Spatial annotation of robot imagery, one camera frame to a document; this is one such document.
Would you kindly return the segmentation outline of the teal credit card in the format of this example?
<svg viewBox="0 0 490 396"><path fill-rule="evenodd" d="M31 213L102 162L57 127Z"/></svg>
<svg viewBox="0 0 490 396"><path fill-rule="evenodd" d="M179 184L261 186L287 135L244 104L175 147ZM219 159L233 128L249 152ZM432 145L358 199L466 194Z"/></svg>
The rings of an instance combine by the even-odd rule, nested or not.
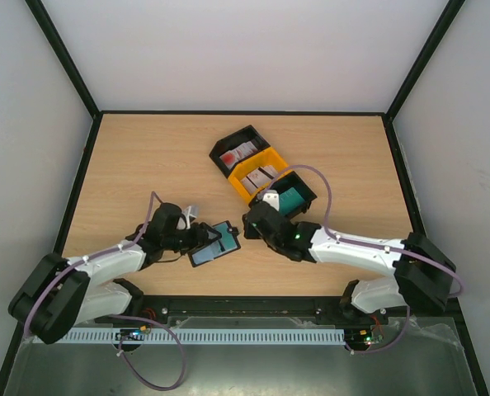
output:
<svg viewBox="0 0 490 396"><path fill-rule="evenodd" d="M228 221L216 224L213 226L221 232L222 238L214 246L214 257L219 258L231 252L235 252L241 248L238 241L238 228L231 225Z"/></svg>

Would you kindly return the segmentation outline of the black leather card holder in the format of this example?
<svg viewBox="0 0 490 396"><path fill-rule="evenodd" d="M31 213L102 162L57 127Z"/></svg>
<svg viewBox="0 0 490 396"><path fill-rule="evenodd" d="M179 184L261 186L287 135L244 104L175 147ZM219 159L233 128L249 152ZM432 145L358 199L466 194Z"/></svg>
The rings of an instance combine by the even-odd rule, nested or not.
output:
<svg viewBox="0 0 490 396"><path fill-rule="evenodd" d="M241 248L239 230L228 220L208 227L209 244L188 253L193 267L198 267L236 252Z"/></svg>

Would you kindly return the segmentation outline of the black bin with teal cards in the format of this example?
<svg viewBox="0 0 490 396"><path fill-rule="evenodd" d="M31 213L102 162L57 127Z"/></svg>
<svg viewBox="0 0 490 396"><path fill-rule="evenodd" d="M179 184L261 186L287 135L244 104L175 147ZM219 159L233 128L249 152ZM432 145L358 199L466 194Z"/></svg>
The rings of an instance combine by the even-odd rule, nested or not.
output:
<svg viewBox="0 0 490 396"><path fill-rule="evenodd" d="M250 208L259 202L257 198L258 189L266 186L276 175L277 172L273 167L259 167L240 180L242 186L252 197L251 202L248 204ZM271 190L279 194L279 211L289 219L305 213L311 206L312 201L317 198L316 194L296 172L286 173L277 179Z"/></svg>

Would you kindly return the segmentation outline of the yellow plastic bin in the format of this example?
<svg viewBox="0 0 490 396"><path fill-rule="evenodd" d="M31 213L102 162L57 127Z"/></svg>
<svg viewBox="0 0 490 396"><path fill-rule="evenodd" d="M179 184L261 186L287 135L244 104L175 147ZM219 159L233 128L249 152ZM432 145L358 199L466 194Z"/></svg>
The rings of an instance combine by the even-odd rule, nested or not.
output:
<svg viewBox="0 0 490 396"><path fill-rule="evenodd" d="M288 166L289 164L270 147L238 163L230 173L228 181L249 204L276 175L284 174Z"/></svg>

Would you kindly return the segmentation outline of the black bin with red cards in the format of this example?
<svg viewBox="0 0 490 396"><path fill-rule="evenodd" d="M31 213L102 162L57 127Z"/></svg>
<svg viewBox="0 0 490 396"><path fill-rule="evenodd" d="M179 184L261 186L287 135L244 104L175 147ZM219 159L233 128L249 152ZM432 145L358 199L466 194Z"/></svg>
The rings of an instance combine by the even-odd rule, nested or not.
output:
<svg viewBox="0 0 490 396"><path fill-rule="evenodd" d="M240 162L269 147L258 131L248 125L218 140L209 157L227 177Z"/></svg>

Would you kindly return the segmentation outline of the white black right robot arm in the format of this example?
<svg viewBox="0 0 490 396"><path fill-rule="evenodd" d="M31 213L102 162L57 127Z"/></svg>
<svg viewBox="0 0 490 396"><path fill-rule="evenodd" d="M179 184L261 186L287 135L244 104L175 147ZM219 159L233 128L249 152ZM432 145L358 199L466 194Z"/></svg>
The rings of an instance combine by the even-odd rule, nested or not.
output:
<svg viewBox="0 0 490 396"><path fill-rule="evenodd" d="M419 233L405 239L339 233L316 223L294 223L266 202L255 204L243 216L243 225L249 238L263 240L291 261L339 263L378 273L378 279L352 280L345 288L341 313L350 323L403 306L442 314L457 281L455 264Z"/></svg>

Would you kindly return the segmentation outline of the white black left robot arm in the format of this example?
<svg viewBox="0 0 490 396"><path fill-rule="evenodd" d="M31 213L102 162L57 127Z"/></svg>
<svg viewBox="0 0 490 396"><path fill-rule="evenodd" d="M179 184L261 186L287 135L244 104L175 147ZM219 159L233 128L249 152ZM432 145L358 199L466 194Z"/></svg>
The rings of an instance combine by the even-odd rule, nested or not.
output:
<svg viewBox="0 0 490 396"><path fill-rule="evenodd" d="M144 294L125 279L157 263L166 251L179 256L207 248L221 233L196 223L189 210L162 203L116 245L82 257L42 257L8 306L24 334L52 344L75 325L109 315L133 315Z"/></svg>

